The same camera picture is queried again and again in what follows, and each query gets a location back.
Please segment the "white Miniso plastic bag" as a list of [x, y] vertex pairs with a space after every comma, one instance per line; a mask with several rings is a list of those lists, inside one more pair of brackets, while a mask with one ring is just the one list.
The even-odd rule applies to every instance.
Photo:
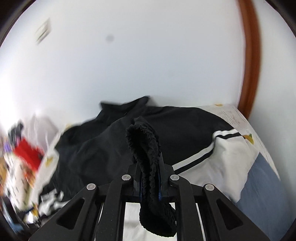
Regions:
[[55, 138], [62, 133], [48, 116], [33, 115], [23, 122], [22, 137], [33, 147], [46, 152]]

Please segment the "brown wooden door frame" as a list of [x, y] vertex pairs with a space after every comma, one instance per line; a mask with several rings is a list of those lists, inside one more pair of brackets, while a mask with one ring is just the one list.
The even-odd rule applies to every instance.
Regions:
[[261, 65], [260, 29], [252, 1], [239, 0], [245, 35], [245, 68], [238, 110], [249, 118], [255, 101]]

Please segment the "white wall light switch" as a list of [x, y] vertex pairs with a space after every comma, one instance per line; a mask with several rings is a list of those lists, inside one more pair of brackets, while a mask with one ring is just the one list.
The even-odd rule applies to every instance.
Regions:
[[51, 32], [51, 21], [47, 19], [35, 32], [35, 40], [40, 44]]

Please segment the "red paper gift bag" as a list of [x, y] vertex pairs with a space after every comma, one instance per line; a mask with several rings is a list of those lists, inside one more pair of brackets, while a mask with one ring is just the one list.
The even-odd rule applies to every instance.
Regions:
[[25, 138], [14, 148], [14, 154], [20, 157], [34, 172], [38, 171], [44, 156], [43, 150], [33, 147]]

